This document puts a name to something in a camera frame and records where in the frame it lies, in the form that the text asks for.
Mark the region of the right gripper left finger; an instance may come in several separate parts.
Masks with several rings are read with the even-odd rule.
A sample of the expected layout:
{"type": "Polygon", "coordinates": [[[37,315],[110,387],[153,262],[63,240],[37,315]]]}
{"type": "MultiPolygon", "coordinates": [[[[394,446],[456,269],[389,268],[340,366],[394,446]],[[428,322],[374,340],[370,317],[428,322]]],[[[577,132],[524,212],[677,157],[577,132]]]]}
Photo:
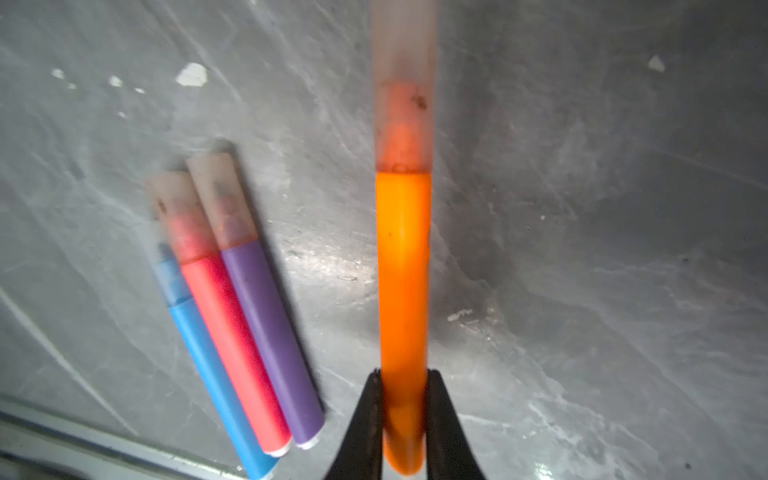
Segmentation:
{"type": "Polygon", "coordinates": [[[384,400],[381,370],[367,377],[339,451],[325,480],[380,480],[384,400]]]}

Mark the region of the orange highlighter pen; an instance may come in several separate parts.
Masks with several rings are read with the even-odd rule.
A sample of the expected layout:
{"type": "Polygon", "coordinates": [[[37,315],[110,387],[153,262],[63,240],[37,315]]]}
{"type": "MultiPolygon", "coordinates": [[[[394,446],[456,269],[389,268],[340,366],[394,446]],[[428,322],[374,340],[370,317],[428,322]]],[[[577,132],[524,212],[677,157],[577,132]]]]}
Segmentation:
{"type": "Polygon", "coordinates": [[[383,452],[404,476],[425,455],[437,6],[371,4],[383,452]]]}

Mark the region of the purple marker pen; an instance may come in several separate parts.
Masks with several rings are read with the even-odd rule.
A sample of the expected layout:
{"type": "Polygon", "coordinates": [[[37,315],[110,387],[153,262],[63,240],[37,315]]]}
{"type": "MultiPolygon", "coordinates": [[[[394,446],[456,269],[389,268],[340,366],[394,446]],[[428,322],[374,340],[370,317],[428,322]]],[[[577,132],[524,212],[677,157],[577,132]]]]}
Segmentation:
{"type": "Polygon", "coordinates": [[[186,161],[297,448],[319,442],[325,417],[233,156],[186,161]]]}

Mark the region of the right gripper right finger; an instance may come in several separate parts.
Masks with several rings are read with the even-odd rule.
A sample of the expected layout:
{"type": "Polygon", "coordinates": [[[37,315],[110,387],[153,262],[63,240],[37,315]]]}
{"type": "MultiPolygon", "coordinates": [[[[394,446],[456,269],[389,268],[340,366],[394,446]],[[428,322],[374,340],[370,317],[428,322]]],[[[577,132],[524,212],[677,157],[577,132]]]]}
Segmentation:
{"type": "Polygon", "coordinates": [[[425,398],[427,479],[485,480],[438,370],[428,371],[425,398]]]}

